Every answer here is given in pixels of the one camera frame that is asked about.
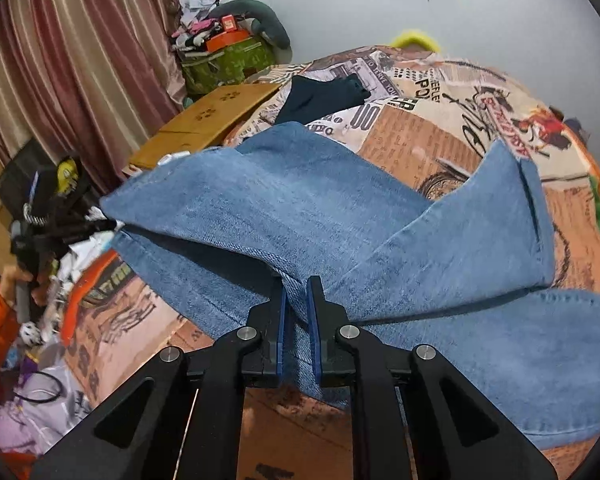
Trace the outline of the person's left hand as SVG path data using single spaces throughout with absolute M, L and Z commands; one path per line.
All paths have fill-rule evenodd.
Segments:
M 38 306 L 44 307 L 47 304 L 47 291 L 50 287 L 50 270 L 48 269 L 41 270 L 37 276 L 33 276 L 16 264 L 4 266 L 0 279 L 0 296 L 8 304 L 14 304 L 16 286 L 33 281 L 38 283 L 38 287 L 32 290 L 31 297 Z

